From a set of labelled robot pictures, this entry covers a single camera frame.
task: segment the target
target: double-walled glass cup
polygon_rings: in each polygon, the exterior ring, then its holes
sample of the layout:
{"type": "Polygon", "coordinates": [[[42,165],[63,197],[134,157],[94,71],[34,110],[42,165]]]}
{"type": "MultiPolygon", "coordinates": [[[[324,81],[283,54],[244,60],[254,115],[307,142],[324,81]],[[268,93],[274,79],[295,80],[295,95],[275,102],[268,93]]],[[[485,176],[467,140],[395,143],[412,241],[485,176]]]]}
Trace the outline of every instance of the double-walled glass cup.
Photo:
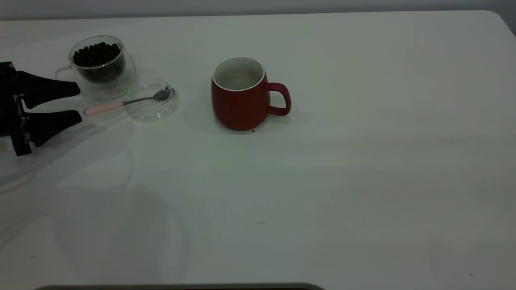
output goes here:
{"type": "Polygon", "coordinates": [[[109,103],[122,97],[136,79],[136,69],[131,55],[123,42],[113,36],[95,36],[79,42],[70,50],[68,62],[69,65],[59,69],[56,75],[71,69],[81,95],[93,104],[109,103]],[[113,60],[94,67],[82,67],[74,63],[73,57],[76,52],[102,42],[106,45],[115,44],[120,53],[113,60]]]}

